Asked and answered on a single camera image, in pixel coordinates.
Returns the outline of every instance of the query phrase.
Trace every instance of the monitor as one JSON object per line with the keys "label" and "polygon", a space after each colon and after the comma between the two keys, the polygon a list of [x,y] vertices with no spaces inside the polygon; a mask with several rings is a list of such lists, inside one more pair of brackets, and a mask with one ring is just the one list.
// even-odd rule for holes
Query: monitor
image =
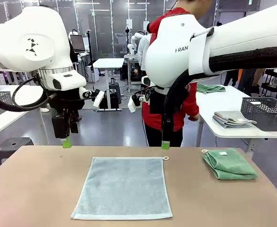
{"label": "monitor", "polygon": [[70,38],[75,52],[85,52],[85,45],[81,35],[70,35]]}

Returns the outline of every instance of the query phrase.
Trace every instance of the white table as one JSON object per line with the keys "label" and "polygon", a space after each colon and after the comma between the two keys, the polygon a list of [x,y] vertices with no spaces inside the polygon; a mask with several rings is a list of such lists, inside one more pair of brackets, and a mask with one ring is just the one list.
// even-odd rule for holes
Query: white table
{"label": "white table", "polygon": [[197,92],[196,99],[199,106],[199,127],[197,133],[196,146],[200,146],[201,135],[204,122],[209,126],[212,133],[220,138],[248,138],[247,153],[253,156],[255,147],[261,138],[277,138],[277,131],[262,131],[255,126],[247,129],[225,129],[212,119],[216,111],[240,111],[242,98],[249,97],[232,86],[225,87],[226,92],[215,92],[202,94]]}
{"label": "white table", "polygon": [[99,111],[121,111],[122,109],[111,109],[110,101],[110,89],[109,89],[109,76],[108,71],[111,71],[111,75],[114,75],[113,70],[119,69],[124,64],[124,58],[100,58],[93,63],[93,67],[96,69],[105,69],[106,76],[106,91],[107,91],[107,103],[108,109],[98,109]]}
{"label": "white table", "polygon": [[138,54],[126,54],[124,56],[128,66],[128,92],[131,92],[131,85],[141,85],[141,81],[131,81],[131,63],[138,63]]}
{"label": "white table", "polygon": [[[0,85],[0,91],[9,91],[11,92],[11,96],[15,89],[17,88],[17,85]],[[24,85],[18,92],[15,97],[15,100],[17,104],[19,105],[27,105],[33,102],[36,102],[42,95],[43,89],[40,86],[29,86]],[[44,144],[49,145],[49,139],[47,135],[47,131],[45,129],[45,122],[43,120],[43,116],[40,112],[40,108],[37,108],[36,110],[39,116],[40,116],[40,127],[43,134]],[[25,115],[27,112],[10,112],[5,111],[2,114],[0,114],[0,131],[11,125],[13,122],[15,122],[17,119]]]}

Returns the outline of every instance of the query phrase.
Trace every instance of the folded green towel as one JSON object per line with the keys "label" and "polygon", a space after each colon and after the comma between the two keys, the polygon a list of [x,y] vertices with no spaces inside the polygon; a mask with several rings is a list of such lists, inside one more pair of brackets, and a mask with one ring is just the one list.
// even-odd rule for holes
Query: folded green towel
{"label": "folded green towel", "polygon": [[203,158],[219,180],[251,180],[258,177],[235,149],[210,150]]}
{"label": "folded green towel", "polygon": [[204,84],[198,83],[197,91],[207,94],[207,93],[213,93],[213,92],[225,92],[225,88],[219,85],[204,85]]}

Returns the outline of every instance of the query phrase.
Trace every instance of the light blue towel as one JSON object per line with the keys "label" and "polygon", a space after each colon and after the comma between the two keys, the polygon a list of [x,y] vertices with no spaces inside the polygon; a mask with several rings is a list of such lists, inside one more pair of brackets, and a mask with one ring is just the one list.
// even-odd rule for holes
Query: light blue towel
{"label": "light blue towel", "polygon": [[162,157],[94,157],[71,218],[171,218]]}

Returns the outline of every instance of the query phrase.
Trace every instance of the gray stool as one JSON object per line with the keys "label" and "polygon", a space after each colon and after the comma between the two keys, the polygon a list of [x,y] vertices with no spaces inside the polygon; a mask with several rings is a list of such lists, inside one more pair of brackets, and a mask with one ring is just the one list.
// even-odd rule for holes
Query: gray stool
{"label": "gray stool", "polygon": [[118,98],[118,104],[121,104],[121,95],[120,95],[119,83],[109,82],[109,89],[114,89],[116,91],[116,95],[117,95],[117,98]]}
{"label": "gray stool", "polygon": [[31,138],[10,138],[0,144],[0,165],[3,159],[9,158],[15,153],[21,146],[34,145]]}

